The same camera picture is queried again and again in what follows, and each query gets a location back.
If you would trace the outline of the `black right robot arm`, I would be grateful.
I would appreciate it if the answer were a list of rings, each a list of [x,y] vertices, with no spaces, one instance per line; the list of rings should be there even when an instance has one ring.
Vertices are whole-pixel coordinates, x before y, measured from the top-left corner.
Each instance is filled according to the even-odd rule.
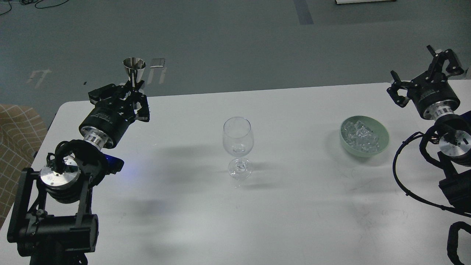
[[[455,166],[470,167],[470,112],[457,115],[460,105],[456,93],[449,84],[449,77],[465,73],[459,59],[451,49],[436,50],[430,45],[432,55],[429,67],[410,81],[403,81],[391,71],[393,81],[387,93],[396,105],[404,108],[412,101],[421,119],[433,120],[434,124],[424,133],[418,131],[409,136],[396,151],[393,162],[393,177],[406,196],[429,206],[457,215],[470,217],[471,175],[470,170],[459,173]],[[399,154],[412,141],[420,139],[419,152],[431,165],[441,169],[445,178],[439,188],[449,206],[432,203],[410,191],[397,176]]]

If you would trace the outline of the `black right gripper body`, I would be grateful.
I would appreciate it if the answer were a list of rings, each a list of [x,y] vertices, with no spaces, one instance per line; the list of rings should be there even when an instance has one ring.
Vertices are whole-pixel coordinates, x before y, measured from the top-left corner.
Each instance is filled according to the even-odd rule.
[[[448,106],[452,111],[460,105],[460,100],[443,73],[435,73],[429,77],[427,72],[423,72],[412,79],[411,83],[411,87],[407,89],[407,97],[414,103],[422,119],[434,119],[428,110],[434,104]]]

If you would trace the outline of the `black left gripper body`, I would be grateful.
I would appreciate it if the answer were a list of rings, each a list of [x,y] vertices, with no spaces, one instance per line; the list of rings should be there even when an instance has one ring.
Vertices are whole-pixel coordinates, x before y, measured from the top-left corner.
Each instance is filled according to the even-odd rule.
[[[134,122],[138,104],[120,98],[90,102],[94,107],[79,125],[79,132],[97,149],[115,148]]]

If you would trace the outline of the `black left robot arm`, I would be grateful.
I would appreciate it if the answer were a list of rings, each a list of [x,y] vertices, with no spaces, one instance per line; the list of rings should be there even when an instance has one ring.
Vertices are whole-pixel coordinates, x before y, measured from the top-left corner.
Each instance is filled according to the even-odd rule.
[[[124,166],[103,153],[115,148],[135,121],[149,122],[144,81],[109,84],[89,92],[94,106],[82,121],[82,139],[61,141],[39,171],[21,172],[7,230],[31,265],[87,265],[99,236],[92,213],[93,188]]]

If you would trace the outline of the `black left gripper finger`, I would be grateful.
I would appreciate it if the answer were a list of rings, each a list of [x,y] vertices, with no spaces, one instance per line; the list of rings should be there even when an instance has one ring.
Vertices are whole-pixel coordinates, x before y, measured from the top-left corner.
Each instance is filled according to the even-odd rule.
[[[88,97],[94,107],[122,107],[126,94],[125,85],[108,84],[88,92]]]
[[[121,116],[128,122],[149,122],[150,110],[148,98],[144,93],[144,82],[138,82],[132,86],[131,82],[123,84],[123,95],[121,100]]]

